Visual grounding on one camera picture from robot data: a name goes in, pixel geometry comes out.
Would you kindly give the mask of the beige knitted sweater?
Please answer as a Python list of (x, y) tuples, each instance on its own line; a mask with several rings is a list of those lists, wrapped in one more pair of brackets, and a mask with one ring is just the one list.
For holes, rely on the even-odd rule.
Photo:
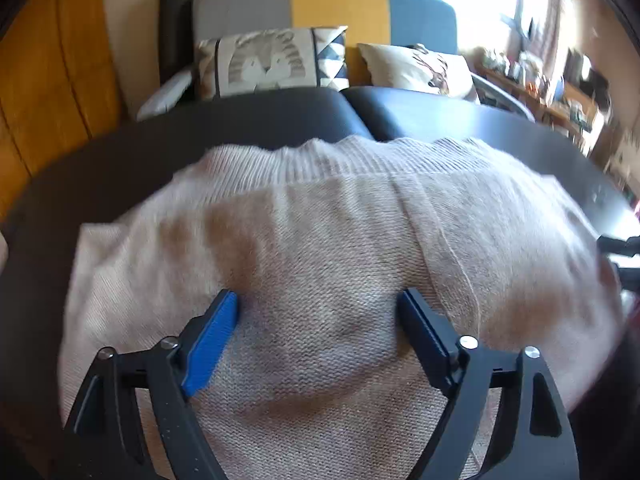
[(397, 326), (399, 292), (489, 348), (537, 347), (572, 408), (628, 318), (596, 239), (558, 182), (477, 140), (214, 148), (80, 229), (61, 404), (99, 348), (149, 348), (228, 288), (240, 322), (194, 402), (224, 472), (402, 479), (445, 401)]

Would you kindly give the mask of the cluttered wooden desk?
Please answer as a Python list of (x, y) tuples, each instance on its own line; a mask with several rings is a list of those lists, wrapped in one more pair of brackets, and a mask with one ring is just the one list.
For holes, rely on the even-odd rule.
[(541, 62), (527, 52), (511, 62), (503, 53), (483, 50), (482, 59), (474, 63), (477, 75), (523, 104), (535, 122), (561, 133), (589, 157), (610, 113), (595, 96), (563, 77), (552, 81), (541, 69)]

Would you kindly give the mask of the black monitor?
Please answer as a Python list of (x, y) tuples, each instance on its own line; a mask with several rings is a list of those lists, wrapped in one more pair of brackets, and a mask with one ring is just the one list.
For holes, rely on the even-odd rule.
[(593, 67), (590, 58), (575, 49), (567, 51), (563, 78), (594, 100), (605, 96), (610, 88), (608, 80)]

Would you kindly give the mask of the deer print cushion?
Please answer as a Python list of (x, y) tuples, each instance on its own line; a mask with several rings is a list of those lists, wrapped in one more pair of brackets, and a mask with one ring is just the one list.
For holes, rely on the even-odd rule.
[(413, 48), (358, 44), (358, 50), (375, 87), (480, 102), (469, 65), (462, 55), (428, 50), (422, 44)]

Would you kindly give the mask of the patterned beige curtain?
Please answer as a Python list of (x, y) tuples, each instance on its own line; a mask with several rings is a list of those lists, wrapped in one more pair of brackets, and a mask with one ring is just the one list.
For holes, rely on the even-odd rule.
[(561, 41), (563, 0), (547, 0), (547, 15), (542, 35), (541, 58), (544, 62), (544, 76), (551, 79)]

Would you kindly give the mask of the grey yellow blue sofa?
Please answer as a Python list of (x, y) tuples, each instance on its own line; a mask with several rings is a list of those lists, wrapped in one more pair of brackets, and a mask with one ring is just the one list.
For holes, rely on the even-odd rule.
[[(459, 54), (456, 12), (442, 0), (193, 0), (192, 10), (193, 63), (149, 97), (138, 110), (140, 120), (164, 114), (181, 101), (222, 99), (204, 100), (198, 91), (198, 45), (209, 39), (266, 29), (345, 25), (348, 88), (373, 86), (358, 44), (422, 44), (428, 50)], [(532, 116), (512, 96), (472, 70), (471, 75), (480, 102)]]

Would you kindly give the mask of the tiger print cushion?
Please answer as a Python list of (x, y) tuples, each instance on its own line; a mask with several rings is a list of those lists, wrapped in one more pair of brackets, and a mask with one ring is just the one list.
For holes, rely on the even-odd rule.
[(289, 88), (349, 87), (345, 25), (258, 30), (198, 45), (204, 100)]

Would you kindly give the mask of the black rolled mat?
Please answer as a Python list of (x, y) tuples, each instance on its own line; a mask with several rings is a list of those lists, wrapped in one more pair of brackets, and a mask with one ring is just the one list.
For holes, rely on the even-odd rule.
[(192, 4), (193, 0), (158, 3), (157, 58), (161, 84), (193, 63)]

